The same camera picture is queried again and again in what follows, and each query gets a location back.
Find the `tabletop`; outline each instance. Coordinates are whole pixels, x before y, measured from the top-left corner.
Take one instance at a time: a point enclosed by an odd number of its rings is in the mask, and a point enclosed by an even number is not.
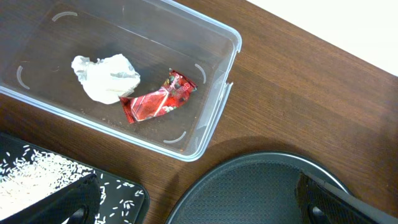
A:
[[[164,223],[195,180],[227,159],[285,151],[317,161],[398,217],[398,78],[243,0],[179,0],[243,38],[203,157],[182,162],[0,95],[0,131],[142,184],[145,223]]]

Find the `crumpled napkin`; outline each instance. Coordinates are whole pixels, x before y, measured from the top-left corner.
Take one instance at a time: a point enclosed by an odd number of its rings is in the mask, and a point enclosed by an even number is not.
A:
[[[140,75],[123,54],[97,58],[96,63],[88,57],[76,56],[72,68],[87,95],[107,105],[118,102],[119,96],[133,93],[140,82]]]

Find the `round tray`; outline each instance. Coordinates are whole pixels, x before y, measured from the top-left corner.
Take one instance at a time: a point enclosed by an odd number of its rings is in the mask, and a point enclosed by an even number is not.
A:
[[[256,152],[231,159],[196,181],[166,223],[302,223],[294,193],[300,171],[351,194],[333,174],[306,158]]]

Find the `snack wrapper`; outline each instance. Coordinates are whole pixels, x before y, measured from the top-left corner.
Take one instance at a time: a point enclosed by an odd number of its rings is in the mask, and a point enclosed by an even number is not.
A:
[[[162,116],[188,101],[197,85],[181,73],[171,70],[158,91],[137,98],[119,97],[129,123]]]

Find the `brown wooden surface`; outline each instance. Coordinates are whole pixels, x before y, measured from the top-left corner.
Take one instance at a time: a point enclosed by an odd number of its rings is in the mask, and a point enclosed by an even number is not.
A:
[[[246,2],[181,3],[243,37],[204,156],[181,162],[0,95],[0,131],[139,182],[163,223],[213,166],[252,151],[307,156],[361,200],[398,216],[398,78]]]

